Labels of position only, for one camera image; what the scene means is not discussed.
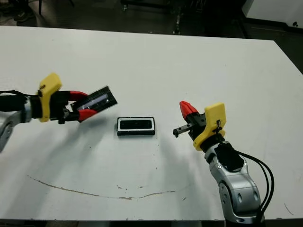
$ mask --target chair leg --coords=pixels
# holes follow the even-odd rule
[[[42,11],[42,0],[39,0],[39,15],[41,16]]]

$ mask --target wheel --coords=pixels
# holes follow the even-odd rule
[[[123,5],[122,6],[122,11],[125,12],[127,10],[128,5]]]
[[[180,30],[178,27],[175,28],[175,30],[173,31],[174,35],[179,35],[180,34]]]

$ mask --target white table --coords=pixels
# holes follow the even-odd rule
[[[303,217],[303,75],[272,41],[0,26],[0,70],[1,90],[33,94],[56,72],[62,90],[109,85],[118,101],[82,124],[18,125],[0,155],[0,218],[223,219],[204,154],[172,134],[181,100],[224,102],[226,139],[275,175],[266,218]],[[154,116],[156,134],[117,137],[124,116]]]

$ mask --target black cable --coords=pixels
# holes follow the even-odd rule
[[[24,94],[20,91],[16,91],[16,90],[8,90],[8,91],[0,91],[0,94],[3,94],[3,93],[9,93],[9,94],[14,94],[14,95],[18,95],[18,96],[28,96],[28,97],[35,97],[37,95],[28,95],[28,94]]]
[[[257,164],[261,167],[263,173],[264,173],[264,176],[265,176],[265,180],[266,180],[266,194],[265,194],[265,197],[264,197],[264,200],[262,201],[262,204],[260,206],[260,209],[263,207],[264,203],[266,202],[267,200],[267,197],[268,197],[268,193],[269,193],[269,182],[268,182],[268,177],[267,177],[267,174],[265,172],[265,169],[264,167],[261,165],[261,163],[257,162]]]
[[[236,151],[239,155],[242,155],[246,158],[249,158],[255,162],[257,162],[259,165],[262,164],[268,171],[269,175],[270,175],[270,180],[271,180],[271,187],[270,187],[270,193],[269,193],[269,196],[268,196],[268,199],[267,201],[264,203],[264,207],[258,212],[257,214],[257,217],[256,217],[256,222],[260,222],[262,217],[263,217],[263,214],[265,212],[265,210],[267,209],[272,197],[273,197],[273,194],[274,194],[274,189],[275,189],[275,180],[274,180],[274,175],[273,173],[271,172],[270,168],[264,163],[262,162],[261,160],[253,157],[253,156],[250,156],[250,155],[247,155],[247,154],[244,154],[242,152],[239,152],[239,151]]]

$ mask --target rectangular black object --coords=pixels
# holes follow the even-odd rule
[[[117,135],[154,135],[155,119],[153,117],[118,117]]]
[[[117,101],[109,87],[106,86],[90,95],[88,95],[84,100],[77,101],[71,105],[73,111],[93,109],[97,112],[105,110],[113,105],[117,104]]]

